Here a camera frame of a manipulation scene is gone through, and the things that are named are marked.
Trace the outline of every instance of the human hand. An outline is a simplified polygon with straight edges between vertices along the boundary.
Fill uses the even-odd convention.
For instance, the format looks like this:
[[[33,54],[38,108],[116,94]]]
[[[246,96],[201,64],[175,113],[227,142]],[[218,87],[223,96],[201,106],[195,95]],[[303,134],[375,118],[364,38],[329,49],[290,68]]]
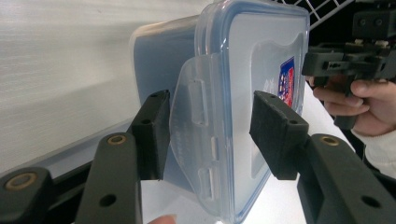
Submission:
[[[150,221],[149,224],[176,224],[176,216],[167,215],[163,217],[157,217]]]
[[[396,85],[387,81],[356,80],[351,84],[354,96],[345,97],[346,77],[331,77],[325,87],[316,87],[314,95],[334,116],[355,116],[353,130],[361,135],[378,136],[396,130]]]

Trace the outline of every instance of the brass screw insert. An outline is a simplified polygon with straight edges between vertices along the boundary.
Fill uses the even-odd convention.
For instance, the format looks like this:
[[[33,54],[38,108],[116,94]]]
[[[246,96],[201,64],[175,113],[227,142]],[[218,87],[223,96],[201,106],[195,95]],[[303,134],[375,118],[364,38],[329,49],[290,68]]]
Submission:
[[[36,173],[24,173],[21,175],[16,175],[8,180],[6,183],[6,189],[10,191],[25,189],[35,183],[36,180]]]
[[[110,145],[121,145],[122,143],[124,143],[126,141],[126,137],[124,135],[114,135],[111,136],[110,138],[107,139],[107,142]]]
[[[338,146],[340,143],[338,142],[337,139],[331,137],[331,136],[322,136],[320,138],[320,141],[326,145],[332,146],[332,147],[336,147]]]

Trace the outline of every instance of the white surface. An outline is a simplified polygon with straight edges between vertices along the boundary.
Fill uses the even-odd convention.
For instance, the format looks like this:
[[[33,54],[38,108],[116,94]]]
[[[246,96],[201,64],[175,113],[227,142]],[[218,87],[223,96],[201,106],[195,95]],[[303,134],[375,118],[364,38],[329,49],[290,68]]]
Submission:
[[[309,134],[328,133],[345,139],[308,86],[305,86],[304,92],[303,118],[310,125]],[[143,181],[142,190],[145,223],[164,214],[176,214],[179,224],[218,223],[183,189],[166,182]],[[297,181],[279,181],[270,176],[244,222],[256,223],[305,223]]]
[[[0,173],[133,118],[133,30],[211,2],[1,1]]]

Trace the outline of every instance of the finger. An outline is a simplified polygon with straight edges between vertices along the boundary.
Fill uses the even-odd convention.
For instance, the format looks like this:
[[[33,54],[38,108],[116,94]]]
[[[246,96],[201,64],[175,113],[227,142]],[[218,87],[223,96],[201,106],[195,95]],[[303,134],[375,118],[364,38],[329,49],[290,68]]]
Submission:
[[[156,219],[150,221],[149,224],[176,224],[176,215],[157,217]]]
[[[348,106],[335,103],[325,102],[324,107],[333,116],[355,116],[367,112],[370,109],[368,105]]]
[[[394,99],[396,85],[393,82],[356,80],[350,86],[353,94],[378,100]]]
[[[319,100],[328,102],[328,103],[336,103],[339,105],[349,105],[349,106],[361,106],[363,104],[363,100],[356,96],[345,97],[342,92],[332,91],[326,88],[315,88],[314,96]]]

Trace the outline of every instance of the fingernail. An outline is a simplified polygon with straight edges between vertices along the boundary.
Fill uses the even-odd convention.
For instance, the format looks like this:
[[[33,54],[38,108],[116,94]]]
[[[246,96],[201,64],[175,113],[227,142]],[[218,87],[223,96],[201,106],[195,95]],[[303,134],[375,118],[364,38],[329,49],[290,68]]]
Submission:
[[[350,106],[358,107],[363,104],[363,100],[358,97],[350,96],[346,98],[346,104]]]
[[[315,86],[314,79],[315,79],[314,77],[310,77],[310,78],[308,79],[309,85],[310,85],[311,87]]]
[[[176,214],[171,214],[169,217],[172,217],[174,221],[177,221],[177,215]]]
[[[359,84],[359,86],[356,88],[356,91],[358,93],[365,93],[367,91],[367,89],[369,88],[369,86],[367,85],[367,83],[365,82],[361,82]]]

